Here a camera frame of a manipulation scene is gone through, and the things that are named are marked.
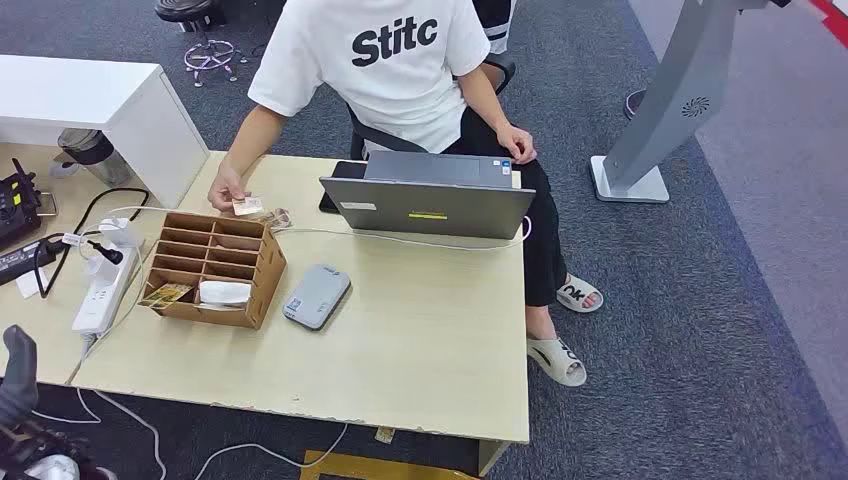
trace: black pants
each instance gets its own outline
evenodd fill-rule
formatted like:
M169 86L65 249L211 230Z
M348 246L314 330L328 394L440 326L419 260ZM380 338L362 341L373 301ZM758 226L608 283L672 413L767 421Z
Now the black pants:
M461 135L442 153L510 156L498 143L494 130L470 108L462 116ZM521 172L522 188L536 190L536 197L527 210L533 229L524 241L524 303L532 307L550 305L556 300L556 291L565 281L566 274L559 246L559 213L551 197L548 175L539 162L513 165L513 170Z

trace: black device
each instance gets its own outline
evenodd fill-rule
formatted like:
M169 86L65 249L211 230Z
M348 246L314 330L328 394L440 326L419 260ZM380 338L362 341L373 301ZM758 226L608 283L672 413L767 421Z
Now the black device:
M338 162L336 163L336 168L333 169L333 178L365 178L365 168L368 167L367 163L362 162ZM327 192L324 192L324 196L321 197L321 203L318 204L318 210L321 210L324 213L339 213L339 209L336 207L336 204L333 203L333 200L327 195Z
M0 249L15 243L41 226L38 208L41 192L35 189L34 173L24 173L17 158L16 172L0 183Z
M58 246L50 242L35 242L21 247L0 257L0 285L11 282L33 268L33 257L38 250L38 266L43 267L56 260L56 253L61 252L64 244Z

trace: gray hard drive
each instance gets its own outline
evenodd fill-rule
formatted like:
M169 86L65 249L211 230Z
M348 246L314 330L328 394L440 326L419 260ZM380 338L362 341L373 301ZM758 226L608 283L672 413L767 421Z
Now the gray hard drive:
M310 330L320 330L350 288L350 277L329 265L309 267L283 307L283 315Z

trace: laptop lid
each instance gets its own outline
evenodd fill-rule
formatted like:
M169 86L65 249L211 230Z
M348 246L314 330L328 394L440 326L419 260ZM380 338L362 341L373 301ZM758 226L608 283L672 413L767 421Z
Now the laptop lid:
M534 190L321 177L351 228L511 239Z

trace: desk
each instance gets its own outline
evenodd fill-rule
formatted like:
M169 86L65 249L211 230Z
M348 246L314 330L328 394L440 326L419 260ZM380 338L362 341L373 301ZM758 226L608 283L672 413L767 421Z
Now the desk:
M36 174L34 181L39 189L56 196L59 207L57 217L45 217L41 228L4 249L3 253L32 243L50 233L73 230L92 198L108 189L85 169L80 169L68 178L50 178L47 170L53 158L60 152L58 147L0 144L0 176L5 178L15 171L11 158L17 158L25 171ZM138 179L134 179L128 186L143 187ZM103 213L112 208L138 204L142 198L140 193L135 192L107 195L97 202L89 216L89 223L96 222ZM151 201L152 205L156 205L152 198ZM133 222L133 226L148 237L155 238L163 218L164 214L160 212L142 212ZM57 262L54 262L44 267L48 276L56 265ZM36 294L24 300L15 282L0 286L0 305L3 306L0 328L5 330L17 323L36 341L38 381L62 384L79 361L83 343L80 336L71 331L71 323L88 291L88 285L82 258L77 252L71 251L46 299ZM6 360L6 355L0 355L0 372L5 371Z
M213 153L181 209L214 214L206 193L222 155ZM350 231L341 216L317 209L318 177L335 162L266 156L247 188L266 208L289 209L295 227ZM260 330L136 307L92 351L74 385L487 440L482 473L510 442L529 441L519 246L467 252L297 232L277 239L288 266ZM352 289L314 333L285 319L281 307L319 262L350 274Z

